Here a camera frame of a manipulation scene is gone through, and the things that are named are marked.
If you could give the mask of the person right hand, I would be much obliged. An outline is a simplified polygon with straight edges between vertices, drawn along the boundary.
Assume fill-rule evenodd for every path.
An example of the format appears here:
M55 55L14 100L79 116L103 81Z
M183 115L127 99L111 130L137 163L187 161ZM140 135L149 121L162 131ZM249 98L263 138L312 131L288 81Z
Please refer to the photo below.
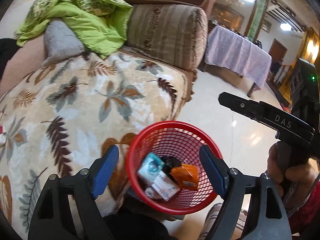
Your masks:
M282 171L277 165L277 147L273 144L268 152L267 174L274 181L279 195L284 195L284 190L280 185L284 179L288 179L293 184L296 183L296 188L291 192L291 197L284 201L284 206L287 210L297 209L301 207L311 194L311 187L316 180L316 170L307 162L303 165L298 165Z

